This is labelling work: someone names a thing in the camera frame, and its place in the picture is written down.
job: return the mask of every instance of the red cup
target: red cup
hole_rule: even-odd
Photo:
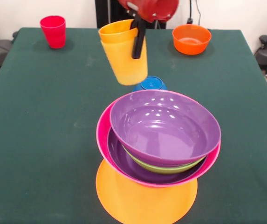
[[[51,15],[40,21],[41,29],[51,48],[64,47],[66,42],[66,21],[58,15]]]

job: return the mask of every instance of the purple bowl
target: purple bowl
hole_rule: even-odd
[[[109,133],[108,149],[112,160],[120,170],[131,178],[153,184],[173,184],[180,182],[198,171],[205,162],[205,159],[203,159],[196,166],[178,174],[164,175],[153,173],[134,162],[134,160],[123,149],[121,142],[118,140],[112,129]]]
[[[151,165],[194,162],[215,149],[221,137],[217,120],[206,108],[166,90],[124,95],[113,105],[110,122],[126,149]]]

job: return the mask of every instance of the cup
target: cup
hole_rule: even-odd
[[[64,47],[66,42],[66,21],[58,15],[51,15],[40,21],[41,29],[51,48]]]
[[[133,89],[134,92],[139,90],[167,90],[167,88],[160,78],[156,76],[148,76]]]
[[[101,44],[117,81],[122,85],[135,85],[148,76],[147,48],[144,39],[141,56],[132,58],[137,28],[130,29],[133,20],[110,23],[99,30]]]

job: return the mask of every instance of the bowl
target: bowl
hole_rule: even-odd
[[[220,142],[220,126],[195,100],[167,90],[120,97],[110,112],[117,138],[139,160],[153,166],[184,165],[208,155]]]
[[[220,143],[218,144],[218,146],[215,148],[215,150],[213,150],[211,153],[209,153],[203,163],[203,165],[200,167],[200,169],[198,171],[196,171],[194,174],[192,174],[191,176],[187,177],[186,179],[176,182],[176,183],[165,183],[165,184],[154,184],[154,183],[149,183],[147,181],[141,181],[138,179],[135,179],[133,177],[131,177],[130,175],[128,175],[127,173],[125,173],[123,170],[121,170],[113,161],[112,157],[110,156],[109,153],[109,149],[108,149],[108,136],[109,136],[109,131],[111,129],[111,124],[110,124],[110,111],[112,106],[116,103],[115,100],[114,102],[112,102],[101,114],[98,123],[97,123],[97,127],[96,127],[96,141],[97,141],[97,145],[98,145],[98,149],[102,155],[102,157],[106,160],[106,162],[118,173],[120,173],[121,175],[123,175],[124,177],[142,184],[144,186],[147,187],[154,187],[154,188],[161,188],[161,187],[170,187],[170,186],[176,186],[176,185],[180,185],[189,181],[192,181],[196,178],[201,177],[203,174],[205,174],[215,163],[219,153],[220,153]]]
[[[141,167],[143,167],[146,170],[149,170],[151,172],[157,173],[157,174],[178,174],[178,173],[182,173],[184,171],[187,171],[189,169],[191,169],[192,167],[194,167],[195,165],[197,165],[199,162],[201,162],[203,158],[192,162],[192,163],[188,163],[185,164],[183,166],[179,166],[179,167],[157,167],[157,166],[153,166],[150,164],[147,164],[143,161],[140,161],[138,158],[135,158],[133,155],[131,155],[126,148],[123,146],[123,149],[126,151],[126,153],[134,160],[134,162],[136,162],[138,165],[140,165]]]
[[[198,55],[206,49],[212,34],[204,27],[185,24],[176,27],[172,36],[177,51],[186,55]]]
[[[140,90],[166,90],[164,82],[156,76],[148,76],[144,81],[134,86],[133,91]]]
[[[193,168],[176,174],[158,174],[138,165],[124,150],[121,142],[111,129],[108,138],[109,154],[115,165],[130,177],[152,184],[174,184],[180,182],[195,173],[204,163],[200,162]]]

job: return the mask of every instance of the stack of dishes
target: stack of dishes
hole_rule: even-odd
[[[117,172],[143,185],[167,187],[211,168],[221,131],[195,100],[172,91],[143,90],[104,110],[96,138],[102,156]]]

